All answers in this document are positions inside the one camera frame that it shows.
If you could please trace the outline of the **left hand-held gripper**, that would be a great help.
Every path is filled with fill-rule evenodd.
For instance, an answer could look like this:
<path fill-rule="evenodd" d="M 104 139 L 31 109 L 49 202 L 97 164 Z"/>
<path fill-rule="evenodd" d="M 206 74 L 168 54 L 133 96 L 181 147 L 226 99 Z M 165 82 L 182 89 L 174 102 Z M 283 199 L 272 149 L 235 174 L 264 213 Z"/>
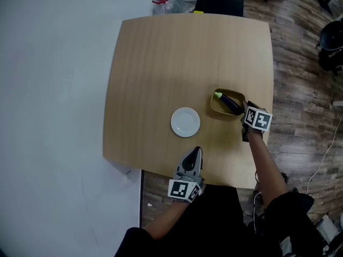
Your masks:
<path fill-rule="evenodd" d="M 204 178 L 203 150 L 200 146 L 189 150 L 179 161 L 173 178 L 169 181 L 168 197 L 174 201 L 192 203 L 202 193 Z"/>

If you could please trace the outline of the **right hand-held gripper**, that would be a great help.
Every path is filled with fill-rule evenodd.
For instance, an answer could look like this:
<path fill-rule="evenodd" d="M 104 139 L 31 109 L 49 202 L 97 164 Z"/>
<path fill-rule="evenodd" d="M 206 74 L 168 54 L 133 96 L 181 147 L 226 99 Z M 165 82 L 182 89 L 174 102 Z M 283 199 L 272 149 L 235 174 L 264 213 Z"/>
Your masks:
<path fill-rule="evenodd" d="M 243 115 L 241 118 L 242 141 L 249 141 L 249 129 L 253 129 L 261 135 L 261 137 L 270 129 L 273 115 L 251 101 L 243 101 L 241 106 L 237 109 L 236 114 Z"/>

